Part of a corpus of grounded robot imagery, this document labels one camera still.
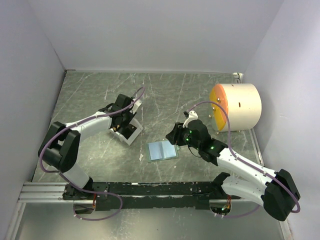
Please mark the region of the green card holder wallet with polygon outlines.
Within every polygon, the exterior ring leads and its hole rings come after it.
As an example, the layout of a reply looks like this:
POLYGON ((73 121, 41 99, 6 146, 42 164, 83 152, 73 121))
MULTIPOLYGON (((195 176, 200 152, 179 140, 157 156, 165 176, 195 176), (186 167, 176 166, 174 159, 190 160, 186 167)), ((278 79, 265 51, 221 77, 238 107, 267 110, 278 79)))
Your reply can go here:
POLYGON ((150 142, 146 145, 149 162, 171 160, 179 157, 178 149, 168 140, 150 142))

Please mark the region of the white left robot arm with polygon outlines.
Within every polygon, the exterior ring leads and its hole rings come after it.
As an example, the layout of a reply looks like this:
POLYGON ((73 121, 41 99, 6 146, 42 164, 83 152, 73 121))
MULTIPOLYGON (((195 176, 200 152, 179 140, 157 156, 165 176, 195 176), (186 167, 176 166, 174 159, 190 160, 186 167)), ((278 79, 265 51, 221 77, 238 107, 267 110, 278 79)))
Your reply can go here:
POLYGON ((40 162, 53 167, 54 172, 72 182, 77 196, 89 199, 94 192, 93 180, 77 163, 81 141, 108 131, 130 146, 143 130, 135 118, 141 105, 139 98, 119 94, 114 103, 84 119, 52 123, 38 150, 40 162))

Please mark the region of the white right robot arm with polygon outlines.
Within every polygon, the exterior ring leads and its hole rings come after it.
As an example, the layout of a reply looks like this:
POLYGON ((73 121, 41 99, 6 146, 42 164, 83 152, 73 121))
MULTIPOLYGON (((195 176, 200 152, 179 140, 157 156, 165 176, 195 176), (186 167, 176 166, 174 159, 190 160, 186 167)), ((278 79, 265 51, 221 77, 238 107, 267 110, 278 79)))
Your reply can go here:
POLYGON ((212 182, 212 193, 216 198, 236 196, 249 200, 262 206, 278 221, 301 210, 300 193, 288 171, 275 171, 241 156, 226 143, 211 137, 201 120, 192 120, 187 125, 177 122, 165 138, 172 145, 197 150, 204 161, 240 177, 236 179, 229 173, 220 173, 212 182))

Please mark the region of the white card tray box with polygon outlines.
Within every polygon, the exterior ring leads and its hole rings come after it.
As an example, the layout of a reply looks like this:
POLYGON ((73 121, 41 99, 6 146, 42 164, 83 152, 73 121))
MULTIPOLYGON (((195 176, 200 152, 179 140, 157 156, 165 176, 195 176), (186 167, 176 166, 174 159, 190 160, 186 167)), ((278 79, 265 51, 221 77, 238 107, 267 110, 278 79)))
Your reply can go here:
POLYGON ((121 142, 126 143, 128 146, 130 146, 139 136, 142 130, 142 125, 136 118, 133 118, 127 126, 120 127, 118 131, 114 131, 113 128, 110 128, 108 132, 117 137, 121 142))

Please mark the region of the black cards in tray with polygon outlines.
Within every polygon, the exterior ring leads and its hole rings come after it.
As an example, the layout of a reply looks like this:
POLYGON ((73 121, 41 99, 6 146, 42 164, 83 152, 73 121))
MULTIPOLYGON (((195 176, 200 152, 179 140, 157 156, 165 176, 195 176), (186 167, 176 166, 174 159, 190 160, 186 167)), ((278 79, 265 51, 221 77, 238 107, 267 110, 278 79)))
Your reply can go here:
POLYGON ((118 127, 111 128, 111 130, 113 130, 113 132, 119 138, 124 138, 126 140, 128 140, 132 136, 132 134, 136 131, 136 129, 137 129, 137 127, 132 124, 128 124, 125 127, 118 126, 118 127))

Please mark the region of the white cylinder with orange lid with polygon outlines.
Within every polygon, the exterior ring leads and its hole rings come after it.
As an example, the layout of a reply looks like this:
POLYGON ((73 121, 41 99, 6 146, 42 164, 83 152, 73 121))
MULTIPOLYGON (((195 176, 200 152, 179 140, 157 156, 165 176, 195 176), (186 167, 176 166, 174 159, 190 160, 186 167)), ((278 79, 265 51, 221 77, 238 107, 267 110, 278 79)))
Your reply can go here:
POLYGON ((228 115, 211 105, 213 129, 217 132, 228 131, 227 119, 231 131, 244 131, 252 129, 261 117, 261 97, 251 83, 218 83, 212 88, 209 100, 219 104, 228 115))

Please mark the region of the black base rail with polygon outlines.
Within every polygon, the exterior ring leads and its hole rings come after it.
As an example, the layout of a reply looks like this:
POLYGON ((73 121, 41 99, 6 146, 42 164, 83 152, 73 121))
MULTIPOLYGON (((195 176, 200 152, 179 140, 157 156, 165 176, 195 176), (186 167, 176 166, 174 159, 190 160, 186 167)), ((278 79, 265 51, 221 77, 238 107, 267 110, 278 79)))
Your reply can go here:
POLYGON ((213 181, 185 182, 94 182, 84 190, 67 184, 63 200, 94 201, 97 211, 153 208, 194 208, 209 210, 210 201, 227 200, 222 183, 231 175, 220 173, 213 181))

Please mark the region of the aluminium frame profile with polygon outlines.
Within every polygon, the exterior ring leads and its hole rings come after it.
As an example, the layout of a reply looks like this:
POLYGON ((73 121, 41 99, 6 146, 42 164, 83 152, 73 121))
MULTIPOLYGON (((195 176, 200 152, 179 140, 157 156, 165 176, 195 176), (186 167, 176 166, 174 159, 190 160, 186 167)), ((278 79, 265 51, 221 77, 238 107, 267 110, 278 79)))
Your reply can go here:
POLYGON ((19 203, 58 203, 63 201, 64 182, 25 182, 20 191, 19 203))

